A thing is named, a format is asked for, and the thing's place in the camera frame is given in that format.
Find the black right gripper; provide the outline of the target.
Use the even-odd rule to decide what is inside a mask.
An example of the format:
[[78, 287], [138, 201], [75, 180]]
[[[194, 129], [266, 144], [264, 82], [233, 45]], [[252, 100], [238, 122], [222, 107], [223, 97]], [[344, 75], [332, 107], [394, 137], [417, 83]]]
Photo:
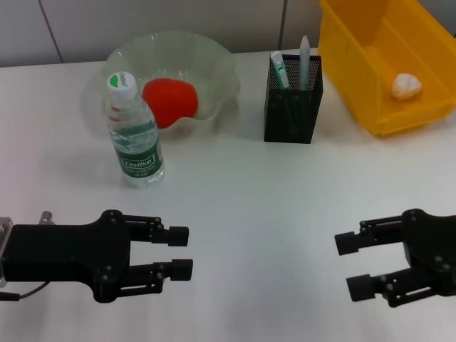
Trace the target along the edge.
[[379, 276], [346, 279], [353, 302], [381, 294], [395, 308], [431, 296], [455, 295], [455, 216], [435, 216], [409, 209], [402, 217], [360, 222], [359, 233], [337, 234], [340, 256], [359, 249], [402, 242], [410, 268]]

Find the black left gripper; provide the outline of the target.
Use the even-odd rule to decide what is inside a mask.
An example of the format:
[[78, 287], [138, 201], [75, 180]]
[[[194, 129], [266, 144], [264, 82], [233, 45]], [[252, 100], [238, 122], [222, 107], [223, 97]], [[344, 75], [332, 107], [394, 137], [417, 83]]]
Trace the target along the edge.
[[16, 224], [1, 261], [7, 281], [80, 282], [97, 302], [110, 303], [118, 297], [160, 294], [166, 279], [192, 278], [192, 259], [128, 267], [131, 242], [186, 247], [188, 239], [188, 227], [166, 229], [160, 217], [107, 210], [83, 225]]

